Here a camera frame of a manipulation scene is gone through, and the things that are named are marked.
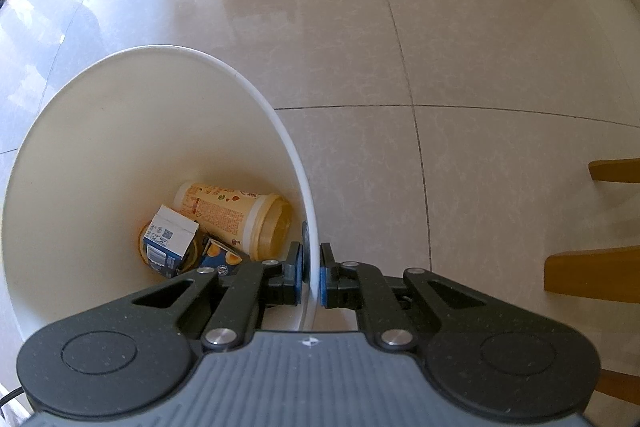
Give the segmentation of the blue white milk carton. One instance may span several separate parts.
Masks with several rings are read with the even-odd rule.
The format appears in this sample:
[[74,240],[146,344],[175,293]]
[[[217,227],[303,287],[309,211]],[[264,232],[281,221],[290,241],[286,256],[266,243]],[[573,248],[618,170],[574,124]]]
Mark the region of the blue white milk carton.
[[150,223],[145,238],[173,253],[183,254],[192,241],[198,243],[198,222],[165,205],[160,206]]

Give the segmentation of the white plastic bucket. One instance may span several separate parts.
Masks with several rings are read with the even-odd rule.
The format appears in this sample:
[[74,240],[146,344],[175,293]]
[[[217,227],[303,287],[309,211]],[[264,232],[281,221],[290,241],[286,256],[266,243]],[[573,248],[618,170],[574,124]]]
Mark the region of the white plastic bucket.
[[310,329],[319,239],[302,161],[284,124],[241,74],[181,46],[140,46],[85,69],[58,91],[17,153],[1,223],[1,264],[22,338],[70,315],[159,284],[139,235],[186,182],[293,206],[305,248],[300,309],[269,326]]

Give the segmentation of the wooden chair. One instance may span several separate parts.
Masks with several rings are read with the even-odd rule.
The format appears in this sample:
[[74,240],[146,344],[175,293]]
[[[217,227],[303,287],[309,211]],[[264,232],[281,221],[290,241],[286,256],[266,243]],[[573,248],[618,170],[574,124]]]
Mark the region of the wooden chair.
[[[592,181],[639,184],[639,158],[594,160]],[[565,251],[544,260],[548,293],[639,304],[639,245]],[[597,392],[639,405],[639,376],[601,369]]]

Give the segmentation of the yellow drink cup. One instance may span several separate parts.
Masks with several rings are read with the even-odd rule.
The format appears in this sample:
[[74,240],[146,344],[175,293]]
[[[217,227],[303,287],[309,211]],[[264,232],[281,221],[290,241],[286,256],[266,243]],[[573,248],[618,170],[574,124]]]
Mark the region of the yellow drink cup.
[[281,257],[293,218],[291,204],[279,194],[196,182],[178,188],[172,208],[253,261]]

